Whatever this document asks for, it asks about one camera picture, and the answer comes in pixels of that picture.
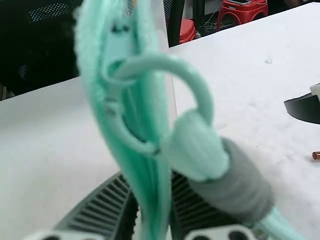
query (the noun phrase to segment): black object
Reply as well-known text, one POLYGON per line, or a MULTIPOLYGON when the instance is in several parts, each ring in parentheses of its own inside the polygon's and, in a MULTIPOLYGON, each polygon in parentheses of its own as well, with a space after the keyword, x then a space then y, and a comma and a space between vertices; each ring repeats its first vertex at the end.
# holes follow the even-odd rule
POLYGON ((185 0, 163 0, 163 6, 168 44, 173 47, 179 44, 185 0))
POLYGON ((320 102, 317 95, 308 93, 284 102, 292 117, 313 124, 320 124, 320 102))
POLYGON ((78 75, 74 10, 82 0, 0 1, 0 83, 15 95, 78 75))
POLYGON ((232 231, 229 234, 229 239, 230 240, 248 240, 248 237, 241 231, 232 231))
MULTIPOLYGON (((55 229, 101 234, 106 240, 131 240, 137 210, 138 204, 128 183, 117 173, 83 199, 55 229)), ((183 240, 192 230, 237 223, 206 203, 184 176, 172 174, 173 240, 183 240)))
POLYGON ((97 187, 55 227, 102 235, 106 240, 131 240, 137 201, 118 173, 97 187))
POLYGON ((194 0, 192 3, 192 18, 197 31, 205 24, 205 6, 205 0, 194 0))

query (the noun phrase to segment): black chair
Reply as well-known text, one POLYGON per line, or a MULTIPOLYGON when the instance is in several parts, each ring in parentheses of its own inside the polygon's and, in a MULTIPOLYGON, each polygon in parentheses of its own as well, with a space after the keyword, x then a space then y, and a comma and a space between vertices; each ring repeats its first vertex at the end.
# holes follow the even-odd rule
POLYGON ((76 77, 73 12, 81 3, 0 1, 0 83, 19 95, 76 77))
POLYGON ((179 44, 185 0, 163 0, 163 6, 168 44, 173 47, 179 44))

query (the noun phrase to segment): gray band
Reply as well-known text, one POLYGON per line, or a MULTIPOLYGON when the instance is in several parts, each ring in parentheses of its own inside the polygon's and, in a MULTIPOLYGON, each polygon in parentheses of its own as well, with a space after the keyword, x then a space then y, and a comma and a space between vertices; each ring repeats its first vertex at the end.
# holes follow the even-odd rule
POLYGON ((272 188, 236 144, 229 139, 223 139, 223 145, 230 157, 228 172, 213 181, 196 182, 189 179, 189 184, 217 209, 242 222, 258 222, 274 206, 272 188))

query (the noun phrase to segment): white table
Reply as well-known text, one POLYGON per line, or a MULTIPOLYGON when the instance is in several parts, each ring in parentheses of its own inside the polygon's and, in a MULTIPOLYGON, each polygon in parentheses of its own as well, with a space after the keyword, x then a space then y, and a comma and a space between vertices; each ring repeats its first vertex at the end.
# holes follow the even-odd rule
MULTIPOLYGON (((170 50, 207 78, 215 126, 252 156, 309 240, 320 234, 320 168, 310 162, 320 127, 290 117, 283 101, 320 82, 319 21, 309 4, 170 50)), ((180 82, 175 95, 178 114, 193 106, 180 82)), ((0 239, 52 228, 118 171, 78 78, 0 102, 0 113, 0 239)))
MULTIPOLYGON (((280 211, 309 240, 320 237, 320 125, 287 114, 284 101, 320 82, 320 4, 227 29, 172 48, 207 79, 215 126, 269 179, 280 211)), ((174 83, 177 113, 194 106, 174 83)))

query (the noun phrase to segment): dark plastic part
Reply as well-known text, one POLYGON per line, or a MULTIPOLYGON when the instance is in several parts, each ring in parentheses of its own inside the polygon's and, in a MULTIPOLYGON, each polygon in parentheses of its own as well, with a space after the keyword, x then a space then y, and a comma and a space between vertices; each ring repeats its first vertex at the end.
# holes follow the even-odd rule
POLYGON ((232 231, 229 234, 229 239, 230 240, 248 240, 248 237, 242 231, 232 231))
POLYGON ((82 200, 55 229, 101 234, 106 240, 131 240, 137 210, 127 181, 118 173, 82 200))
POLYGON ((194 0, 192 3, 192 17, 198 31, 205 24, 205 5, 205 0, 194 0))
POLYGON ((292 117, 313 124, 320 124, 320 102, 317 95, 308 93, 284 102, 292 117))
POLYGON ((193 230, 238 224, 230 215, 206 203, 177 173, 172 177, 172 239, 183 240, 193 230))
MULTIPOLYGON (((82 200, 55 229, 101 234, 106 240, 131 240, 137 211, 137 201, 118 173, 82 200)), ((203 201, 184 176, 172 175, 170 224, 173 240, 183 240, 192 230, 237 223, 203 201)))

